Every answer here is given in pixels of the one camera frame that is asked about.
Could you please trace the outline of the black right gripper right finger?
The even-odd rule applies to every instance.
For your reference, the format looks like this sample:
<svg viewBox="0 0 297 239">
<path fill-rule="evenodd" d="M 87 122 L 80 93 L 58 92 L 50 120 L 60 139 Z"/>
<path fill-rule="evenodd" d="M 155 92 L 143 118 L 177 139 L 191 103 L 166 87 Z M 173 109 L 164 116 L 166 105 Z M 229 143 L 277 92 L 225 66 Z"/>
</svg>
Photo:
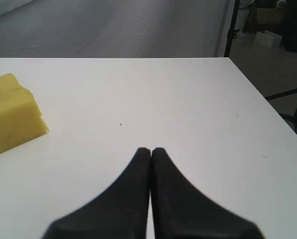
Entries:
<svg viewBox="0 0 297 239">
<path fill-rule="evenodd" d="M 166 150 L 155 148 L 150 190 L 157 239 L 262 239 L 259 228 L 192 185 Z"/>
</svg>

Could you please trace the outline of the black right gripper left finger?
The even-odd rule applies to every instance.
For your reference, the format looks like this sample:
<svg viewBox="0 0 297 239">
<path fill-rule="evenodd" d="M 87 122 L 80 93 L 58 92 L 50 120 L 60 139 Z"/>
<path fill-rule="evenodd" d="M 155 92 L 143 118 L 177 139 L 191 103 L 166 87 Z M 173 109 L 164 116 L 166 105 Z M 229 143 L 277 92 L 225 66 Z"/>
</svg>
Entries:
<svg viewBox="0 0 297 239">
<path fill-rule="evenodd" d="M 120 176 L 95 199 L 55 220 L 45 239 L 144 239 L 149 208 L 150 150 L 139 148 Z"/>
</svg>

